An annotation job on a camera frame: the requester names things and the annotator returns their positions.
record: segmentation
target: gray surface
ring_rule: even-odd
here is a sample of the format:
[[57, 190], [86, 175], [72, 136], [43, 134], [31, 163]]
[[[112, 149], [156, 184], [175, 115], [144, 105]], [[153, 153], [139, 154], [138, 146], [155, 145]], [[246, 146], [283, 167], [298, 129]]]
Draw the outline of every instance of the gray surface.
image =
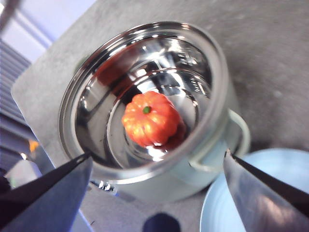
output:
[[[309, 150], [309, 2], [305, 0], [97, 1], [16, 82], [13, 97], [56, 166], [65, 162], [58, 110], [76, 63], [112, 36], [139, 24], [183, 21], [208, 30], [222, 46], [253, 149]], [[204, 193], [170, 203], [126, 203], [96, 189], [82, 211], [96, 231], [141, 231], [163, 211], [183, 231], [198, 231]]]

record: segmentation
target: stainless steel pot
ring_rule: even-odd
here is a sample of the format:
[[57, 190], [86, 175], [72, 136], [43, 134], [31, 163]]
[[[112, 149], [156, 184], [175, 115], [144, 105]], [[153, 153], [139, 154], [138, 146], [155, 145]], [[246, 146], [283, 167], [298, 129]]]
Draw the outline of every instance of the stainless steel pot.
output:
[[[126, 135], [126, 104], [149, 90], [168, 96], [185, 122], [176, 146], [142, 148]], [[117, 35], [81, 65], [62, 100], [60, 139], [71, 159], [91, 152], [92, 178], [104, 190], [174, 201], [216, 177], [225, 150], [239, 143], [237, 124], [238, 155], [246, 153], [250, 135], [238, 111], [217, 42], [186, 23], [151, 23]]]

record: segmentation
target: orange pumpkin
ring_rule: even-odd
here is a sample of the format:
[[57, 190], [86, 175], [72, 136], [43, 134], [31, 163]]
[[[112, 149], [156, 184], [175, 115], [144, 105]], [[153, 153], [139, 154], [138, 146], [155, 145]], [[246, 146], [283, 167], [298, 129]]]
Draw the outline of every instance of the orange pumpkin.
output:
[[122, 124], [138, 145], [163, 145], [177, 131], [181, 118], [166, 96], [153, 91], [135, 95], [126, 106]]

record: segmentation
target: toy pumpkin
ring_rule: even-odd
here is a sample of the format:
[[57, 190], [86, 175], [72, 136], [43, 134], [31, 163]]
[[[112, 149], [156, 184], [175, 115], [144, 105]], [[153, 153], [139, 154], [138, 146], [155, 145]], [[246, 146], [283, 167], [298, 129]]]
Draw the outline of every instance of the toy pumpkin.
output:
[[126, 133], [142, 147], [165, 144], [176, 133], [180, 121], [173, 103], [153, 91], [135, 95], [122, 117]]

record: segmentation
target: blue plate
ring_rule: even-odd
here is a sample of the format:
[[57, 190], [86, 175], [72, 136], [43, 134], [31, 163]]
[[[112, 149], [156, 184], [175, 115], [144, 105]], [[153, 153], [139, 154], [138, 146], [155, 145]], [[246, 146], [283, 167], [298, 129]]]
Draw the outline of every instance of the blue plate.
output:
[[[269, 175], [309, 193], [309, 152], [274, 148], [244, 158]], [[224, 174], [211, 185], [202, 208], [200, 232], [246, 232], [228, 190]]]

